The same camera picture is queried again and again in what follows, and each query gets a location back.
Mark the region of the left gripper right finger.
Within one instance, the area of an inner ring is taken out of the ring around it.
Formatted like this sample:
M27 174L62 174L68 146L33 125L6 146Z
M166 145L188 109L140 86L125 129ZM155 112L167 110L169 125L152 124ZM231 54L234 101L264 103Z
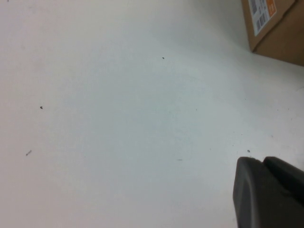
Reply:
M266 157L263 164L294 198L304 199L304 172L302 170L277 157Z

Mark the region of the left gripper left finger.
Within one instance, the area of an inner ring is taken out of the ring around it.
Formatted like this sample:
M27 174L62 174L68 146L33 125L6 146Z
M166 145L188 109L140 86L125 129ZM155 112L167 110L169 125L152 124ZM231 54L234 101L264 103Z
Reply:
M304 200L297 200L268 168L250 157L237 160L233 202L239 228L302 228Z

